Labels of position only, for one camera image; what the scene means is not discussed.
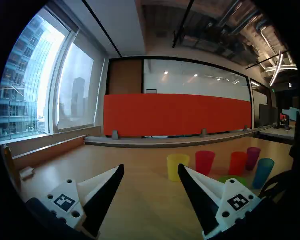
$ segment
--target red divider panel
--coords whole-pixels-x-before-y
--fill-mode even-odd
[[[249,101],[187,94],[104,96],[104,134],[120,136],[199,134],[251,128]]]

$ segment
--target glass window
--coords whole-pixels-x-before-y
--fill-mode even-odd
[[[30,40],[33,36],[33,31],[26,27],[22,32],[22,36]]]
[[[145,60],[144,92],[147,89],[154,89],[157,93],[205,95],[250,102],[246,77],[191,62]]]
[[[49,131],[44,111],[48,83],[65,34],[70,32],[57,20],[50,23],[45,18],[51,21],[53,16],[44,9],[34,16],[7,60],[0,84],[0,140]]]
[[[20,61],[21,56],[16,53],[10,53],[9,58],[7,62],[11,62],[14,65],[18,65],[18,62]]]
[[[94,123],[104,55],[78,34],[66,55],[60,77],[56,125],[58,129]]]

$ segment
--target orange cup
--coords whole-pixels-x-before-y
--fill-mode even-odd
[[[230,159],[229,175],[241,176],[248,159],[245,152],[233,152]]]

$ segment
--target gray bracket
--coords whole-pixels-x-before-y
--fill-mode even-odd
[[[118,135],[118,131],[117,131],[117,130],[113,130],[113,131],[112,131],[111,138],[112,138],[113,140],[118,140],[118,139],[119,139],[119,135]]]
[[[201,130],[200,137],[204,138],[206,135],[207,135],[207,129],[206,129],[206,128],[203,128],[203,129]]]

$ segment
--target blue cup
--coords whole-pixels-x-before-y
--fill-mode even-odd
[[[259,189],[265,184],[273,166],[274,166],[274,161],[270,158],[261,158],[258,161],[258,168],[252,183],[252,186],[255,189]]]

